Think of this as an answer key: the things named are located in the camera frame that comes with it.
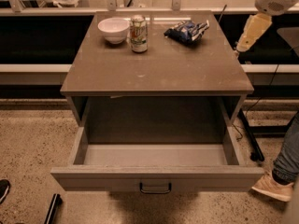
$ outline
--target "shoe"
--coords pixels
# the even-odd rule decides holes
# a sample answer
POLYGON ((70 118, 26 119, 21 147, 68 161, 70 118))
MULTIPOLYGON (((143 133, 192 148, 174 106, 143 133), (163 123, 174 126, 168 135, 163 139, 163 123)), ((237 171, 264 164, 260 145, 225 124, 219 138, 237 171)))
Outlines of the shoe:
POLYGON ((7 197, 10 188, 10 183, 6 179, 0 180, 0 204, 7 197))
POLYGON ((292 186, 293 183, 281 185, 273 179, 272 173, 266 173, 252 189, 283 202, 289 202, 292 197, 292 186))

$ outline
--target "drawer handle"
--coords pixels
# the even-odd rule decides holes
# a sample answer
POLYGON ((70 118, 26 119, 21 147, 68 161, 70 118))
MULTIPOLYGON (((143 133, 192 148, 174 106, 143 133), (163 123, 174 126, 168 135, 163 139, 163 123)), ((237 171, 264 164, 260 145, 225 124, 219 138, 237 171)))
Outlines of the drawer handle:
POLYGON ((171 191, 171 183, 168 183, 168 190, 144 190, 143 184, 139 184, 140 191, 144 194, 167 194, 171 191))

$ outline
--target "desk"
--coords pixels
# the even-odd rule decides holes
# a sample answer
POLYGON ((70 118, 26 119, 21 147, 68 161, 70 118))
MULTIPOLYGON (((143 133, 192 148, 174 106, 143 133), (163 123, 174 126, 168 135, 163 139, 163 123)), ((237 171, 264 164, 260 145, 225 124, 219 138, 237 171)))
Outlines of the desk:
POLYGON ((133 12, 96 13, 64 81, 78 122, 66 190, 248 190, 263 169, 247 167, 233 122, 253 88, 209 11, 147 11, 149 48, 108 44, 97 24, 133 12), (164 37, 181 20, 209 20, 196 45, 164 37))

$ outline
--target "floor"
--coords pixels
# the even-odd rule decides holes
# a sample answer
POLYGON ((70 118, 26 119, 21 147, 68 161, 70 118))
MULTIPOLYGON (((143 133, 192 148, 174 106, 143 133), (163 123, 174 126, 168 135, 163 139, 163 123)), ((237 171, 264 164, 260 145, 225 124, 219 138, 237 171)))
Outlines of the floor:
MULTIPOLYGON (((246 101, 244 110, 255 101, 246 101)), ((261 100, 249 112, 251 124, 285 124, 299 110, 294 101, 261 100)), ((235 136, 248 166, 271 169, 282 137, 258 138, 265 161, 249 156, 242 123, 235 136)), ((280 223, 287 204, 248 192, 141 193, 65 192, 50 175, 65 166, 77 124, 66 100, 0 100, 0 178, 11 183, 0 205, 0 223, 43 223, 54 193, 62 196, 55 223, 280 223)))

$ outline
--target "person's leg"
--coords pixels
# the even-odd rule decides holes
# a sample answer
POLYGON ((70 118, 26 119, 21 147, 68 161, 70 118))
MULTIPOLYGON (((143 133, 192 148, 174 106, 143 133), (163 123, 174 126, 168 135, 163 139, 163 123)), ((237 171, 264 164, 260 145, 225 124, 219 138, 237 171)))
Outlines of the person's leg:
POLYGON ((279 183, 280 180, 295 182, 299 174, 299 113, 295 115, 285 135, 281 151, 274 161, 272 173, 279 183))
POLYGON ((6 179, 0 180, 0 204, 7 197, 10 188, 10 183, 6 179))
POLYGON ((272 198, 288 202, 299 173, 299 113, 287 131, 271 173, 265 174, 252 189, 272 198))

